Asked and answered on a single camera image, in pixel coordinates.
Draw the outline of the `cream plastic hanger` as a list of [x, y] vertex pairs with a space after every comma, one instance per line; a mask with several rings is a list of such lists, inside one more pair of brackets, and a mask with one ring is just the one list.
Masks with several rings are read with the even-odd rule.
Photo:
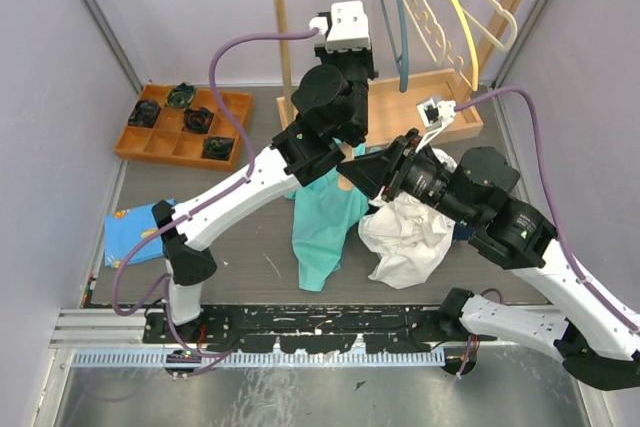
[[507, 27], [509, 28], [508, 37], [505, 42], [501, 41], [501, 34], [493, 34], [487, 26], [481, 23], [476, 17], [470, 14], [466, 9], [463, 9], [464, 14], [468, 20], [472, 21], [472, 24], [482, 33], [482, 35], [499, 51], [508, 52], [514, 45], [518, 36], [518, 23], [514, 15], [505, 9], [498, 0], [485, 0], [492, 7], [493, 11], [499, 18], [505, 20]]

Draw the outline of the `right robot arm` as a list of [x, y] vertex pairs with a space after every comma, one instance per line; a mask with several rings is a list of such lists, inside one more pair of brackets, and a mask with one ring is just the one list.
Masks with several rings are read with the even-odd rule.
[[518, 343], [602, 391], [638, 387], [635, 314], [588, 279], [563, 251], [552, 222], [512, 195], [519, 172], [493, 147], [467, 150], [450, 170], [419, 141], [411, 129], [388, 148], [341, 163], [337, 171], [371, 199], [407, 194], [471, 228], [470, 246], [536, 288], [559, 311], [533, 314], [454, 288], [437, 311], [442, 335], [452, 341], [476, 335]]

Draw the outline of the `navy t shirt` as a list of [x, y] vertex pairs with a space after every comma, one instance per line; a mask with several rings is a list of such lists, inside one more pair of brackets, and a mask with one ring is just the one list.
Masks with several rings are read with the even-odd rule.
[[475, 229], [473, 227], [465, 227], [460, 224], [454, 225], [454, 230], [452, 234], [452, 241], [468, 241], [475, 233]]

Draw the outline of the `white t shirt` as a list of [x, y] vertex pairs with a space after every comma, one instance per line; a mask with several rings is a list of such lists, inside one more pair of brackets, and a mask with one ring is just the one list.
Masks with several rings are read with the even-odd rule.
[[358, 236], [378, 257], [369, 279], [394, 289], [426, 282], [451, 247], [455, 222], [404, 192], [368, 204]]

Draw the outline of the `wooden hanger with teal shirt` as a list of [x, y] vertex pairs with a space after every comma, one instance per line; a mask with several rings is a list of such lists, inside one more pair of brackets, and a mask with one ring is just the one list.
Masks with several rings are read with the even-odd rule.
[[361, 173], [358, 164], [359, 155], [366, 153], [366, 144], [362, 143], [358, 147], [353, 147], [346, 142], [339, 146], [344, 159], [336, 167], [338, 173], [338, 187], [342, 191], [352, 189], [362, 189], [366, 187], [366, 179]]

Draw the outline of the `teal t shirt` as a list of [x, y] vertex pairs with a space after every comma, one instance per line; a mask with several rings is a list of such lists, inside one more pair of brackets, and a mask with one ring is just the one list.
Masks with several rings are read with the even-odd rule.
[[298, 261], [298, 286], [320, 292], [341, 268], [349, 230], [369, 211], [368, 198], [357, 188], [339, 187], [332, 169], [285, 196], [293, 202], [292, 248]]

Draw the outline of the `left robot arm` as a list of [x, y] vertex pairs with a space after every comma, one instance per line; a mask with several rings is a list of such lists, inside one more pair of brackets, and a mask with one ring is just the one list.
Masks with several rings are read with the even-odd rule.
[[291, 97], [297, 115], [249, 164], [207, 192], [180, 204], [155, 204], [171, 276], [165, 332], [178, 343], [200, 331], [201, 292], [217, 264], [210, 245], [263, 205], [304, 187], [345, 160], [368, 134], [369, 83], [378, 73], [369, 48], [316, 47], [320, 62]]

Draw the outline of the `grey blue plastic hanger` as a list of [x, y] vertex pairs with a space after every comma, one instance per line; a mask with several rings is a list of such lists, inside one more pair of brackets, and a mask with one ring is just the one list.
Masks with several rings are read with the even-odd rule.
[[397, 24], [399, 41], [396, 41], [394, 37], [394, 31], [391, 25], [390, 15], [386, 8], [386, 1], [379, 0], [379, 4], [382, 10], [382, 15], [386, 27], [387, 36], [389, 39], [391, 52], [394, 59], [394, 64], [399, 76], [398, 91], [405, 93], [408, 90], [409, 83], [409, 42], [408, 31], [405, 17], [405, 8], [403, 0], [393, 0], [397, 11]]

